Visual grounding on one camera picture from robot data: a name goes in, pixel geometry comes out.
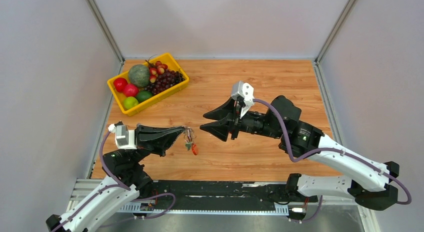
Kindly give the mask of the metal key holder red handle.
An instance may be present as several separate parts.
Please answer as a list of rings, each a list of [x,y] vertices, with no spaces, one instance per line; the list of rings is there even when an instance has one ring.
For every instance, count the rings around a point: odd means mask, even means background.
[[[195,143],[195,133],[194,130],[191,127],[185,127],[184,129],[184,141],[186,142],[192,142],[192,149],[190,150],[195,156],[199,154],[199,149]]]

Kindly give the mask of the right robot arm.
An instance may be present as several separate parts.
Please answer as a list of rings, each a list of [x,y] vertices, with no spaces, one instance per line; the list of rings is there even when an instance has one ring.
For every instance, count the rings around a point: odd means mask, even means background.
[[[301,197],[333,196],[383,211],[398,203],[398,188],[392,185],[399,174],[395,162],[367,159],[333,140],[321,129],[300,120],[301,110],[284,96],[265,104],[266,113],[242,115],[241,99],[229,99],[204,117],[200,129],[222,141],[236,139],[240,132],[280,139],[279,148],[294,163],[304,159],[319,162],[339,172],[334,177],[290,174],[285,193],[292,201]]]

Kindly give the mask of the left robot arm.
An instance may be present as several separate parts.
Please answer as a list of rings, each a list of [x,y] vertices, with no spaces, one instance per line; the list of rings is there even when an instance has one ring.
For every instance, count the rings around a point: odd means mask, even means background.
[[[62,215],[51,215],[46,220],[50,232],[94,232],[130,202],[145,203],[151,210],[157,205],[157,198],[171,197],[173,201],[176,200],[174,194],[159,194],[153,188],[153,180],[144,171],[140,161],[152,154],[164,157],[180,135],[191,135],[190,128],[159,128],[138,124],[130,130],[119,121],[109,125],[104,138],[110,134],[114,134],[117,149],[109,153],[103,153],[104,145],[99,149],[106,177],[73,209]]]

